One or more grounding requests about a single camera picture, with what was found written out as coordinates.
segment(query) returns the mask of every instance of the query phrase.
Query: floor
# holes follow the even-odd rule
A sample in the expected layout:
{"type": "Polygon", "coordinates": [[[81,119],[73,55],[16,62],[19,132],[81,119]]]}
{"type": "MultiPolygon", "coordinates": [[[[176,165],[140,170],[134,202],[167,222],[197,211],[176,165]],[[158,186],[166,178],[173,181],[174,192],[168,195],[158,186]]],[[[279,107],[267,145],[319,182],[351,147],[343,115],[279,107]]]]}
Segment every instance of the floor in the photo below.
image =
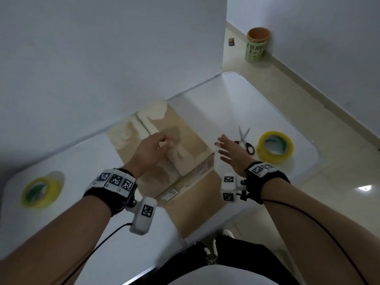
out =
{"type": "MultiPolygon", "coordinates": [[[[269,57],[246,62],[245,46],[245,40],[226,29],[223,72],[240,73],[321,152],[323,163],[295,185],[380,237],[378,149],[275,67],[269,57]],[[235,46],[228,45],[228,38],[235,39],[235,46]],[[369,191],[358,189],[368,185],[369,191]]],[[[291,267],[265,207],[232,220],[228,227],[238,239],[266,245],[291,267]]]]}

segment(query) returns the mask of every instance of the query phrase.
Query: scissor handle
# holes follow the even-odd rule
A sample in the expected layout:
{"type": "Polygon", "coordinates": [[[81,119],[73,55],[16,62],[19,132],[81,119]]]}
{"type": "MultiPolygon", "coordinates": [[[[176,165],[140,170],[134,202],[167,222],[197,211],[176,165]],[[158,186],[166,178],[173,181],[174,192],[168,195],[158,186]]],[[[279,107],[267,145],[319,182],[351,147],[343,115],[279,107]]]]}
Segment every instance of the scissor handle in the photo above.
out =
{"type": "Polygon", "coordinates": [[[245,147],[246,147],[246,151],[248,152],[249,155],[253,155],[255,153],[255,148],[250,143],[246,142],[245,147]]]}

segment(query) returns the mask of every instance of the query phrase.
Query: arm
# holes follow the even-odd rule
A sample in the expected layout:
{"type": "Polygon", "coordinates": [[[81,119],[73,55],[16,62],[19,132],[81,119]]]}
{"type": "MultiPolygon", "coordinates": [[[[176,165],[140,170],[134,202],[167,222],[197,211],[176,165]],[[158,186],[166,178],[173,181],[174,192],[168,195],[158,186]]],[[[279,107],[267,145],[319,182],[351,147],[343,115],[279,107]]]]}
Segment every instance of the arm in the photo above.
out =
{"type": "MultiPolygon", "coordinates": [[[[221,159],[245,177],[244,169],[255,160],[225,135],[216,143],[221,159]]],[[[341,244],[369,284],[379,284],[380,240],[359,224],[323,205],[280,178],[266,182],[261,198],[307,284],[363,284],[362,279],[329,235],[306,215],[318,220],[341,244]]]]}
{"type": "MultiPolygon", "coordinates": [[[[156,133],[141,141],[130,162],[123,166],[136,179],[149,171],[171,148],[171,137],[156,133]]],[[[101,199],[86,196],[51,221],[0,263],[2,284],[60,284],[93,250],[111,210],[101,199]]],[[[80,270],[67,284],[73,284],[80,270]]]]}

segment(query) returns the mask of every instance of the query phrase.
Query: black cable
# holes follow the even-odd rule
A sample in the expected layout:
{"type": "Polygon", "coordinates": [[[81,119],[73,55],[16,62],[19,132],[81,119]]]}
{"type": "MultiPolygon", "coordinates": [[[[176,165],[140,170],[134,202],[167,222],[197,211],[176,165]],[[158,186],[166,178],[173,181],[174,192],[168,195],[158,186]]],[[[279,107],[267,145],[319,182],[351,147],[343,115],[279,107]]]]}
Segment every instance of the black cable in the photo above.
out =
{"type": "Polygon", "coordinates": [[[301,210],[301,209],[298,209],[297,207],[293,206],[293,205],[290,205],[288,203],[284,203],[284,202],[280,202],[280,201],[275,201],[275,200],[269,200],[269,199],[263,199],[263,201],[266,201],[266,202],[272,202],[272,203],[277,203],[277,204],[281,204],[281,205],[284,205],[284,206],[288,206],[290,208],[293,208],[301,213],[303,213],[304,215],[308,216],[311,220],[313,220],[314,222],[316,222],[326,233],[327,235],[330,236],[330,238],[334,241],[334,243],[336,245],[338,245],[338,247],[340,248],[340,250],[343,252],[343,254],[346,256],[347,260],[351,263],[351,265],[354,267],[354,269],[356,270],[356,272],[359,274],[359,277],[362,279],[362,281],[364,282],[365,285],[369,285],[368,281],[366,280],[366,278],[363,276],[363,274],[360,272],[359,268],[357,267],[357,265],[354,263],[354,261],[350,258],[350,256],[347,254],[347,252],[343,249],[343,247],[339,244],[338,240],[335,239],[335,237],[330,233],[329,230],[327,230],[325,228],[325,226],[323,226],[318,220],[316,220],[313,216],[309,215],[308,213],[306,213],[305,211],[301,210]]]}
{"type": "Polygon", "coordinates": [[[110,235],[108,235],[108,237],[106,239],[104,239],[99,245],[97,245],[97,247],[92,250],[92,252],[82,261],[82,263],[80,263],[78,265],[77,268],[75,268],[75,270],[61,283],[61,285],[65,285],[67,281],[69,281],[69,279],[71,277],[74,276],[74,274],[79,270],[80,267],[83,266],[84,263],[86,263],[86,261],[91,257],[92,254],[94,254],[94,252],[100,247],[103,245],[104,242],[106,242],[113,234],[115,234],[117,231],[119,231],[121,228],[125,227],[125,226],[130,226],[132,225],[132,223],[127,223],[127,224],[124,224],[124,225],[121,225],[119,228],[117,228],[115,231],[113,231],[110,235]]]}

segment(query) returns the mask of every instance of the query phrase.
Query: yellow tape roll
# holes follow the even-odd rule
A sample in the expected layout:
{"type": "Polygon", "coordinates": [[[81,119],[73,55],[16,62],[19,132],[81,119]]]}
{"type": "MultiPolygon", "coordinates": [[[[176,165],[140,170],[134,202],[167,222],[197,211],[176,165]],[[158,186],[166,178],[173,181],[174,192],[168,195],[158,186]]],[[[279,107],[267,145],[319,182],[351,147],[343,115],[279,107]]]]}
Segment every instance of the yellow tape roll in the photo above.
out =
{"type": "Polygon", "coordinates": [[[284,133],[269,131],[260,137],[256,150],[261,161],[278,164],[293,154],[294,146],[284,133]]]}
{"type": "Polygon", "coordinates": [[[45,208],[57,200],[61,189],[61,183],[53,178],[37,178],[22,191],[21,203],[27,208],[45,208]]]}

